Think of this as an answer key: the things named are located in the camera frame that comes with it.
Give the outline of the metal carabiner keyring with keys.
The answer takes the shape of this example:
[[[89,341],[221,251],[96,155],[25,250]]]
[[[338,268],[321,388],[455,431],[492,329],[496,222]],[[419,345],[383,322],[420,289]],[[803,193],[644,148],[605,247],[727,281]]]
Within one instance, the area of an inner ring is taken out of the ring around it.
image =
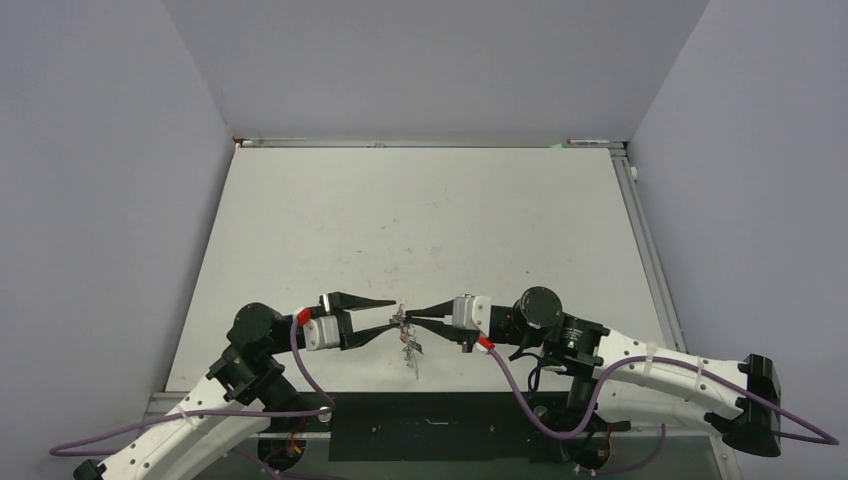
[[[423,349],[417,341],[414,325],[406,315],[404,304],[398,305],[395,314],[390,318],[390,323],[399,331],[399,340],[403,344],[401,352],[406,367],[413,372],[415,380],[419,380],[418,356],[423,354]]]

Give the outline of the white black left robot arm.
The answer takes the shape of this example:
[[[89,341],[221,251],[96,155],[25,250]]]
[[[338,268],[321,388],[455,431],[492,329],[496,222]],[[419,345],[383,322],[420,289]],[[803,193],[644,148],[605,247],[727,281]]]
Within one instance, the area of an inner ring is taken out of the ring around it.
[[[335,401],[307,371],[302,350],[348,350],[393,329],[356,331],[351,314],[389,301],[343,292],[282,314],[259,302],[242,307],[227,347],[166,415],[118,429],[139,436],[114,453],[89,453],[76,479],[192,479],[245,438],[332,414]]]

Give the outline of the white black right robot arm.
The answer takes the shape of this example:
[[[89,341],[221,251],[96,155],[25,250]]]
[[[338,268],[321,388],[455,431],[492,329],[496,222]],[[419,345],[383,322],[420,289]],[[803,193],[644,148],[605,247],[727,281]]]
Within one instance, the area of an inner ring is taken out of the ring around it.
[[[671,423],[718,436],[760,457],[781,453],[780,385],[774,362],[706,359],[639,341],[568,314],[551,289],[534,286],[511,306],[466,294],[405,318],[464,349],[512,345],[513,359],[536,357],[545,370],[571,377],[563,420],[550,429],[597,421]]]

